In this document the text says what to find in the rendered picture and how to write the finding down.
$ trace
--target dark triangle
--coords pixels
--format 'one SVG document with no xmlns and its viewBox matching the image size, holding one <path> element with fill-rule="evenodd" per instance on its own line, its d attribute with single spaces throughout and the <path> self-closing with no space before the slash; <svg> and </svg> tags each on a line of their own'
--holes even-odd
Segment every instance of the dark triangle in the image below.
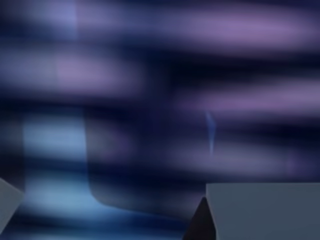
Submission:
<svg viewBox="0 0 320 240">
<path fill-rule="evenodd" d="M 182 240 L 216 240 L 216 228 L 205 197 L 201 199 Z"/>
</svg>

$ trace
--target gray rectangle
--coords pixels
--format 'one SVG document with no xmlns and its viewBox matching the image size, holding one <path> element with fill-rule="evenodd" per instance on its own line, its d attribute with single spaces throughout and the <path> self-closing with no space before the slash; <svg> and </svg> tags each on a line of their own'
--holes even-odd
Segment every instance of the gray rectangle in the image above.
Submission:
<svg viewBox="0 0 320 240">
<path fill-rule="evenodd" d="M 319 183 L 211 183 L 219 240 L 319 240 Z"/>
<path fill-rule="evenodd" d="M 24 193 L 0 178 L 0 234 L 22 202 Z"/>
</svg>

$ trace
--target blurred background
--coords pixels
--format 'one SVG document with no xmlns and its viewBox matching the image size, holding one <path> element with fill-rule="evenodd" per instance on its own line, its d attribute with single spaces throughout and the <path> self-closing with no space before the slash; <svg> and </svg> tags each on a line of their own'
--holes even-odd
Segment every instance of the blurred background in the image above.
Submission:
<svg viewBox="0 0 320 240">
<path fill-rule="evenodd" d="M 319 12 L 1 0 L 0 239 L 179 240 L 206 183 L 318 182 Z"/>
</svg>

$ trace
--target gray block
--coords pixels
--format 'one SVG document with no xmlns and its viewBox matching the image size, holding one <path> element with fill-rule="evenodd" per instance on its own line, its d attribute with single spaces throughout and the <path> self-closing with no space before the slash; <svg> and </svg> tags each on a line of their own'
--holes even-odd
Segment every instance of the gray block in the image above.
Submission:
<svg viewBox="0 0 320 240">
<path fill-rule="evenodd" d="M 22 202 L 24 193 L 0 178 L 0 234 Z"/>
<path fill-rule="evenodd" d="M 319 183 L 210 183 L 219 240 L 319 240 Z"/>
</svg>

